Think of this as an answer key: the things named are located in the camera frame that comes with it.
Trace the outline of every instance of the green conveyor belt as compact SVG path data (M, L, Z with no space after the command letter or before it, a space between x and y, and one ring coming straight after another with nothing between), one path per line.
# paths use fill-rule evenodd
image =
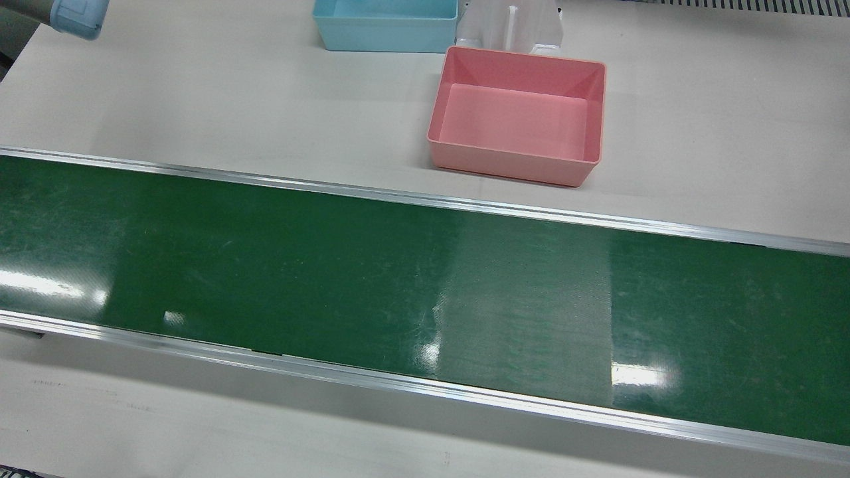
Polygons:
M850 445L850 259L0 156L0 309Z

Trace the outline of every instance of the light blue bin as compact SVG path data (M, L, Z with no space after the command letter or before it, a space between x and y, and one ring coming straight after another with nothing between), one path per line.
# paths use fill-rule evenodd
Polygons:
M445 53L457 0L316 0L313 18L329 50Z

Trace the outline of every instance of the table surface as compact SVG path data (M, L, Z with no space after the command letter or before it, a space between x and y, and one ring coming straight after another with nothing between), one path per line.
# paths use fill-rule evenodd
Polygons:
M0 144L850 242L845 19L573 0L564 54L608 65L578 189L435 168L444 55L328 52L309 0L113 0L93 43L40 28Z

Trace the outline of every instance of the vent grille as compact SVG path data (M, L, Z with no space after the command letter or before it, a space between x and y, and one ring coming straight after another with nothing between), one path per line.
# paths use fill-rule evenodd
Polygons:
M781 14L850 16L848 0L643 0L648 3L685 5L714 9L756 10Z

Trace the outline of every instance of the pink plastic container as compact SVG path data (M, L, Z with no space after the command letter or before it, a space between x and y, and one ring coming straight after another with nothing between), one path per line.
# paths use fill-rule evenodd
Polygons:
M599 163L605 65L451 47L428 142L441 168L579 186Z

